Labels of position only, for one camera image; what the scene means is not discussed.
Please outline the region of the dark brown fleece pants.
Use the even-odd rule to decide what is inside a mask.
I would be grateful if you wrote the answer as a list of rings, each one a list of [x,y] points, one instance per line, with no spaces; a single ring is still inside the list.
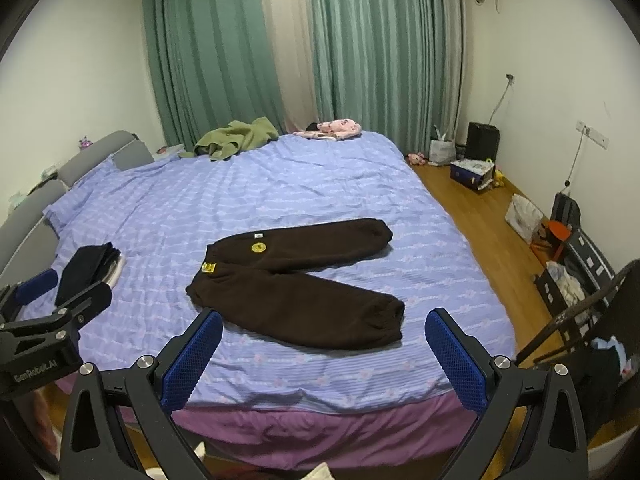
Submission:
[[[401,340],[404,303],[314,272],[374,257],[392,238],[386,223],[373,218],[228,236],[208,246],[186,294],[225,321],[285,344],[386,347]]]

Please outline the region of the folded black clothes stack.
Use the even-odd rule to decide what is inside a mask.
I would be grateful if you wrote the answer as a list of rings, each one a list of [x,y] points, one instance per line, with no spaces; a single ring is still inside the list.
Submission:
[[[122,274],[124,264],[124,256],[112,243],[78,248],[62,271],[55,307],[62,307],[97,282],[113,287]]]

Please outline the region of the black storage bin with clothes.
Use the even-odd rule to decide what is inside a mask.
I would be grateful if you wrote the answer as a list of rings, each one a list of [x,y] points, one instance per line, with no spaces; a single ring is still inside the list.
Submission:
[[[563,243],[559,261],[548,261],[534,284],[552,316],[604,289],[615,272],[605,256],[582,229],[574,229]]]

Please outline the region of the orange stool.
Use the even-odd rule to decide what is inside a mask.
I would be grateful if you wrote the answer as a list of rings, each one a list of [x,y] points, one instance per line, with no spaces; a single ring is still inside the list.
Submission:
[[[572,230],[562,222],[544,220],[534,233],[529,248],[543,266],[549,261],[559,262],[571,235]]]

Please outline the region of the white plastic bag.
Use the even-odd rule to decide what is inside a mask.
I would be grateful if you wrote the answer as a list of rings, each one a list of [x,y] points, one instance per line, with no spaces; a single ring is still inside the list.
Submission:
[[[541,225],[544,214],[526,197],[514,194],[504,220],[526,244]]]

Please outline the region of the black backpack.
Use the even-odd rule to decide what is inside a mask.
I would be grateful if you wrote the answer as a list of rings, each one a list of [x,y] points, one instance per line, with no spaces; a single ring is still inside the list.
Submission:
[[[554,196],[550,219],[562,223],[570,231],[579,229],[582,224],[578,203],[563,192],[556,193]]]

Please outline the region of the bed with purple floral sheet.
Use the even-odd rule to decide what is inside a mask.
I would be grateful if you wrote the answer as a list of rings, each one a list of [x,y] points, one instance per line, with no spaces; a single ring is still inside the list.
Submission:
[[[426,343],[431,310],[515,351],[468,241],[375,132],[284,136],[224,162],[107,160],[44,221],[56,270],[85,246],[125,257],[111,305],[80,333],[102,370],[157,352],[201,307],[222,315],[177,420],[256,466],[397,466],[456,446],[473,416]]]

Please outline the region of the green curtain left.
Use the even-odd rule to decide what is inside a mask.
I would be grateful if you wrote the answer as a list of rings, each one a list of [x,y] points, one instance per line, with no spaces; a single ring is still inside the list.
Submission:
[[[193,148],[232,120],[285,128],[262,0],[142,0],[165,139]]]

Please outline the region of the blue white cardboard box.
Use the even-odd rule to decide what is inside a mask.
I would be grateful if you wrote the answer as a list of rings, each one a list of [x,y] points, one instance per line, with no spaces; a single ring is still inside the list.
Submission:
[[[487,160],[460,159],[449,168],[451,180],[475,192],[482,192],[494,182],[496,165]]]

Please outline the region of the white paper bag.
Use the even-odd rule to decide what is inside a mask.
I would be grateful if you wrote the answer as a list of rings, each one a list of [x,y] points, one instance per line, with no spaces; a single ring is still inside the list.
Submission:
[[[431,166],[447,166],[456,159],[456,144],[445,130],[436,125],[433,129],[427,161]]]

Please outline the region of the pink plush toy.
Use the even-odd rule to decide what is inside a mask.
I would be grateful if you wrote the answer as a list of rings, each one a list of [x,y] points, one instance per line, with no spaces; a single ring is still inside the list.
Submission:
[[[406,156],[406,161],[410,166],[424,166],[427,164],[427,159],[423,153],[409,153]]]

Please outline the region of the beige sheer curtain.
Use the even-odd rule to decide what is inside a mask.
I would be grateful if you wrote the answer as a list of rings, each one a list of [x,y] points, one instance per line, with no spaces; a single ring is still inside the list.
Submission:
[[[309,0],[262,0],[286,128],[302,130],[318,120]]]

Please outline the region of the green curtain right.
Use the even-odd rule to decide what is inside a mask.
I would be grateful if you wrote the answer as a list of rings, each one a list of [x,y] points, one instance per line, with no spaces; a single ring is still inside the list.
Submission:
[[[403,152],[456,128],[463,0],[310,0],[321,119],[350,118]]]

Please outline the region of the white wall power strip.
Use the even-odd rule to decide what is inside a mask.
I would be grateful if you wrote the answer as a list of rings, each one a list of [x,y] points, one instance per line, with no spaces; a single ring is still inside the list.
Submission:
[[[600,133],[597,129],[589,127],[584,122],[578,120],[576,122],[576,130],[595,144],[598,144],[600,148],[603,148],[604,150],[608,149],[608,144],[610,143],[608,137],[603,133]]]

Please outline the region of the black box by wall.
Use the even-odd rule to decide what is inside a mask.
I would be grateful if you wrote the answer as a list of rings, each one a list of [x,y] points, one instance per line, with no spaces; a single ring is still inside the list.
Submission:
[[[480,122],[470,122],[466,136],[465,157],[473,160],[497,160],[500,130]]]

